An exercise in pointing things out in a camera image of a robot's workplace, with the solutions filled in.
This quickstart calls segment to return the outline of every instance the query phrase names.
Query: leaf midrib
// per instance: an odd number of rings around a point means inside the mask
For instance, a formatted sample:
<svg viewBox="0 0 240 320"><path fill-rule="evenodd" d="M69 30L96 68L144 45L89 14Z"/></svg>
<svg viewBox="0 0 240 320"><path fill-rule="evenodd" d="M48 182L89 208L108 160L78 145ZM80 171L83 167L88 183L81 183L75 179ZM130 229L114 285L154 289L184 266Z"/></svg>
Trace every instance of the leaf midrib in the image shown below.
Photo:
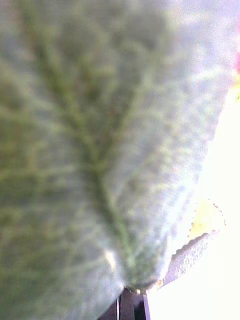
<svg viewBox="0 0 240 320"><path fill-rule="evenodd" d="M72 137L79 145L83 146L88 156L89 164L94 168L91 170L91 176L95 182L99 202L104 204L104 210L101 214L109 227L111 228L113 226L117 234L116 238L120 239L121 248L123 249L123 256L121 257L122 264L127 270L127 276L129 277L130 275L131 282L134 282L134 260L132 258L130 234L124 221L121 219L121 215L110 201L109 193L102 179L102 170L97 160L97 153L86 129L84 115L80 115L80 108L75 94L66 81L60 64L57 63L57 59L54 57L54 52L46 36L47 32L44 35L43 26L38 23L32 2L22 0L18 5L23 18L24 35L28 40L29 38L33 40L33 50L36 56L37 66L39 70L41 70L42 79L51 93L55 90L61 92L61 98L63 100L61 116L63 116L63 113L67 116L70 126L72 127Z"/></svg>

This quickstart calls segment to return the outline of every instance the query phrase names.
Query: fuzzy green leaf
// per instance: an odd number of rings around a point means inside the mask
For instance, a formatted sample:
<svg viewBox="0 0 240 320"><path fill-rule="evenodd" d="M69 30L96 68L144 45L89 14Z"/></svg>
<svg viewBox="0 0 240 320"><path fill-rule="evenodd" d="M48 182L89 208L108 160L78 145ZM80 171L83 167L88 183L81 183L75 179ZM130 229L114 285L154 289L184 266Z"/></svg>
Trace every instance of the fuzzy green leaf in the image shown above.
<svg viewBox="0 0 240 320"><path fill-rule="evenodd" d="M1 1L1 319L96 319L186 240L226 76L193 10Z"/></svg>

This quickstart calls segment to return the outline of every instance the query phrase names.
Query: leaf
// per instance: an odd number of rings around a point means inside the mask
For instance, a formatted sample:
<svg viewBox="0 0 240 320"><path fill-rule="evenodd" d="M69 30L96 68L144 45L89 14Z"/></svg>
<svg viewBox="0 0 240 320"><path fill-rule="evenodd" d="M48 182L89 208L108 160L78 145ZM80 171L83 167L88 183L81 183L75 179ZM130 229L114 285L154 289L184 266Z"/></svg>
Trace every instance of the leaf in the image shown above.
<svg viewBox="0 0 240 320"><path fill-rule="evenodd" d="M96 319L184 243L226 70L192 8L0 6L0 318Z"/></svg>
<svg viewBox="0 0 240 320"><path fill-rule="evenodd" d="M210 234L212 231L223 231L225 229L224 216L219 209L205 198L200 198L196 205L195 217L191 224L190 234L187 242L202 236L203 234Z"/></svg>

